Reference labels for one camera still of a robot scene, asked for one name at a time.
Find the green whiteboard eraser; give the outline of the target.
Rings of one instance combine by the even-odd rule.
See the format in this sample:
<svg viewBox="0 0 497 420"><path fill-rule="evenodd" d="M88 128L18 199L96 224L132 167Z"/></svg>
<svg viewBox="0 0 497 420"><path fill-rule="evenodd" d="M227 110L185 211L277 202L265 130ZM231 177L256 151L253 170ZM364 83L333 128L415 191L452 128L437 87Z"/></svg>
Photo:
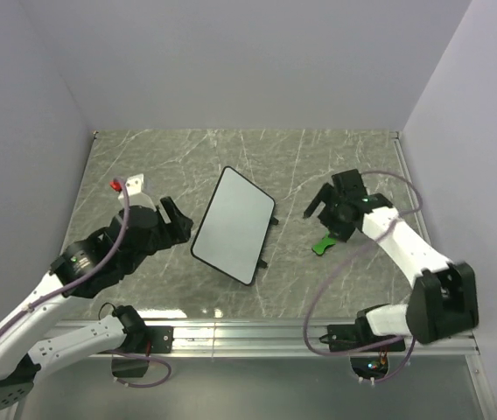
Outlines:
<svg viewBox="0 0 497 420"><path fill-rule="evenodd" d="M311 251L316 256L323 256L325 252L331 247L333 247L336 243L337 240L335 238L332 238L329 234L326 234L311 247Z"/></svg>

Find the small black-framed whiteboard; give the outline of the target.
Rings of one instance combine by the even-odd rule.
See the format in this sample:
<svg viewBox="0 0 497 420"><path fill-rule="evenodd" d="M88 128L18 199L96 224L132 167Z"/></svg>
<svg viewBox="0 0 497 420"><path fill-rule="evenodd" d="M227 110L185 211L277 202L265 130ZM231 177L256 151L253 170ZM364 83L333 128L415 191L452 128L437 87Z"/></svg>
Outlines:
<svg viewBox="0 0 497 420"><path fill-rule="evenodd" d="M221 172L191 246L198 261L250 286L262 259L269 228L278 224L276 201L231 166Z"/></svg>

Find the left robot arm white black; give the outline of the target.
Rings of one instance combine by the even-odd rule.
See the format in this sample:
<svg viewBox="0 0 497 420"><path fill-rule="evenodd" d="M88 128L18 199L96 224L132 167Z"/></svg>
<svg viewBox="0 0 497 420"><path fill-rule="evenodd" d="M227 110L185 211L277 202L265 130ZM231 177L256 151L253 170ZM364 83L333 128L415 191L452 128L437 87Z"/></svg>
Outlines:
<svg viewBox="0 0 497 420"><path fill-rule="evenodd" d="M92 354L145 354L153 338L130 305L54 338L63 316L133 274L144 259L190 240L193 221L173 200L126 206L106 227L68 245L38 286L0 322L0 410L24 399L48 375Z"/></svg>

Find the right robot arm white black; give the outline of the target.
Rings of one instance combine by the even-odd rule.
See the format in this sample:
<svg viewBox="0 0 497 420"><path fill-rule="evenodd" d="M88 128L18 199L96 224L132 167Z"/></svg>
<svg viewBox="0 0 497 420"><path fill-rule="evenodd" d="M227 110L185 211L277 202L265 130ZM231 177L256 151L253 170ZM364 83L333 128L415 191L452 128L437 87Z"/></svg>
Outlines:
<svg viewBox="0 0 497 420"><path fill-rule="evenodd" d="M466 262L436 251L405 221L405 214L381 193L365 187L356 169L332 175L304 210L318 216L330 238L347 242L359 231L375 242L409 282L405 304L381 304L359 311L348 333L330 325L322 342L330 352L365 352L396 346L407 337L427 345L480 324L476 276Z"/></svg>

